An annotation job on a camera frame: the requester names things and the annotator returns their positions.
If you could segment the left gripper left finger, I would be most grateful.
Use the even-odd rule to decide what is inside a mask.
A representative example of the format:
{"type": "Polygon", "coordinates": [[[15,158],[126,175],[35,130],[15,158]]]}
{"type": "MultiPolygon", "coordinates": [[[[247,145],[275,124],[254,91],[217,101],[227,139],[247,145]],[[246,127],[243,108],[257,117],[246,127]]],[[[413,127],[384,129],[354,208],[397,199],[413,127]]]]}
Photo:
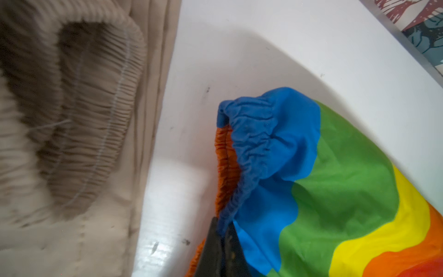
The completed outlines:
{"type": "Polygon", "coordinates": [[[212,218],[194,277],[224,276],[223,239],[217,232],[217,225],[218,219],[216,217],[212,218]]]}

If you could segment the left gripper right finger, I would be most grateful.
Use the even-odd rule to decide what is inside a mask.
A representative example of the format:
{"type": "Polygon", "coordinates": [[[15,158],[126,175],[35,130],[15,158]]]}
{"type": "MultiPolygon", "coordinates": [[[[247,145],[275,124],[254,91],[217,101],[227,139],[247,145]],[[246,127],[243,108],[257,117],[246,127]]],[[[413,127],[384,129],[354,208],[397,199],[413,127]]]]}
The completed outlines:
{"type": "Polygon", "coordinates": [[[227,230],[224,238],[225,277],[251,277],[235,230],[227,230]]]}

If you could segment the multicoloured shorts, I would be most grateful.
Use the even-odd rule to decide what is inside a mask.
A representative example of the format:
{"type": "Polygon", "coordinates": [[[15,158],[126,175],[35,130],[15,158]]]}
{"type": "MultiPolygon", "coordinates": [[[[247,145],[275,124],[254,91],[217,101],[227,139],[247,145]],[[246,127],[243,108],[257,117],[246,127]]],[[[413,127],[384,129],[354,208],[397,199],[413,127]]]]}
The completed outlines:
{"type": "Polygon", "coordinates": [[[442,215],[341,115],[283,87],[216,125],[217,232],[252,277],[442,276],[442,215]]]}

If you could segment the beige shorts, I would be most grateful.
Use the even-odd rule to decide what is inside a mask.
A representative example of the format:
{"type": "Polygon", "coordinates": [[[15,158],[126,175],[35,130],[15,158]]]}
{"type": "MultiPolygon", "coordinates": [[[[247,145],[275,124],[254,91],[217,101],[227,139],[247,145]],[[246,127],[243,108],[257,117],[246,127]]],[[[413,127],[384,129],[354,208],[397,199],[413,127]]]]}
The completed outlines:
{"type": "Polygon", "coordinates": [[[1,275],[132,274],[180,1],[1,2],[1,275]]]}

